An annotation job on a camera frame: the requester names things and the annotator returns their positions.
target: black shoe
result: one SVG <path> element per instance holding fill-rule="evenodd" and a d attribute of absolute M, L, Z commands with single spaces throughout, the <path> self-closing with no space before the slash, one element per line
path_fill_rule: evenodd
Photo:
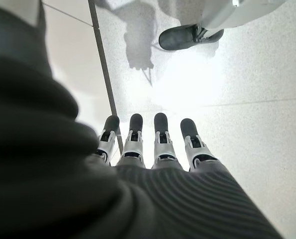
<path fill-rule="evenodd" d="M 212 43 L 218 41 L 224 30 L 207 38 L 197 37 L 197 24 L 184 25 L 167 29 L 159 36 L 159 45 L 167 51 L 187 49 L 197 44 Z"/>

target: person's leg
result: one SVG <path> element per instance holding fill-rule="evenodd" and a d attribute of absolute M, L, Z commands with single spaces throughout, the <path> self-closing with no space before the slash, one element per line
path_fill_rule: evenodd
<path fill-rule="evenodd" d="M 19 0 L 16 4 L 12 0 L 0 0 L 0 58 L 19 62 L 51 77 L 40 0 Z"/>
<path fill-rule="evenodd" d="M 121 165 L 135 165 L 145 168 L 143 158 L 143 118 L 139 114 L 134 114 L 130 119 L 129 133 L 126 138 L 122 156 L 117 163 Z"/>
<path fill-rule="evenodd" d="M 158 113 L 154 117 L 154 130 L 154 165 L 152 169 L 176 168 L 182 170 L 169 136 L 168 120 L 165 114 Z"/>
<path fill-rule="evenodd" d="M 206 0 L 199 23 L 165 30 L 159 36 L 164 50 L 187 49 L 197 44 L 218 41 L 224 29 L 241 26 L 264 16 L 286 0 Z"/>
<path fill-rule="evenodd" d="M 196 125 L 191 119 L 184 119 L 180 127 L 190 172 L 228 171 L 201 140 Z"/>

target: floor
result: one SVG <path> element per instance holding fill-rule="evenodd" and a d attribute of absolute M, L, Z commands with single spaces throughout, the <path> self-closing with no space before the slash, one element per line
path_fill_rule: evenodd
<path fill-rule="evenodd" d="M 43 0 L 46 45 L 54 78 L 79 105 L 77 121 L 101 134 L 112 114 L 103 70 L 86 0 Z M 120 158 L 118 144 L 115 161 Z"/>
<path fill-rule="evenodd" d="M 296 0 L 227 29 L 218 43 L 176 52 L 160 49 L 158 36 L 197 22 L 201 0 L 92 1 L 121 135 L 140 113 L 146 166 L 153 164 L 153 117 L 164 112 L 188 169 L 179 125 L 191 118 L 281 234 L 296 239 Z M 79 120 L 100 133 L 111 110 L 88 1 L 44 3 L 54 75 L 77 98 Z"/>

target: black fingertip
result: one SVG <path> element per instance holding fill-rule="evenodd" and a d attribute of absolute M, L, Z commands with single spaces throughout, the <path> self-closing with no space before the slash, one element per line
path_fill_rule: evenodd
<path fill-rule="evenodd" d="M 130 118 L 129 131 L 133 132 L 143 131 L 143 117 L 140 114 L 134 114 Z"/>
<path fill-rule="evenodd" d="M 198 135 L 197 127 L 192 119 L 183 119 L 180 124 L 183 139 L 187 136 L 194 137 Z"/>
<path fill-rule="evenodd" d="M 109 116 L 106 119 L 104 130 L 106 132 L 114 131 L 115 133 L 117 132 L 119 127 L 119 118 L 118 116 Z"/>
<path fill-rule="evenodd" d="M 158 113 L 154 117 L 154 131 L 165 133 L 168 131 L 168 119 L 164 113 Z"/>

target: robotic hand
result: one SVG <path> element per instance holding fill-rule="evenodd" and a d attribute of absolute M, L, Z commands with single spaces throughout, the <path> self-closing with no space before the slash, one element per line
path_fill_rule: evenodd
<path fill-rule="evenodd" d="M 159 36 L 165 50 L 218 41 L 225 28 L 237 27 L 280 7 L 286 0 L 204 0 L 198 24 L 170 28 Z"/>
<path fill-rule="evenodd" d="M 112 151 L 114 148 L 116 131 L 119 126 L 117 116 L 107 118 L 104 130 L 99 137 L 100 143 L 96 156 L 110 165 Z M 134 114 L 130 120 L 129 133 L 126 138 L 125 147 L 117 165 L 135 165 L 145 168 L 143 158 L 143 118 Z M 167 117 L 158 113 L 154 117 L 155 141 L 154 141 L 154 165 L 152 169 L 176 168 L 182 170 L 175 155 L 172 141 L 168 132 Z M 181 132 L 185 143 L 190 171 L 203 172 L 212 169 L 226 170 L 221 162 L 213 156 L 207 145 L 201 140 L 195 123 L 191 119 L 181 122 Z"/>

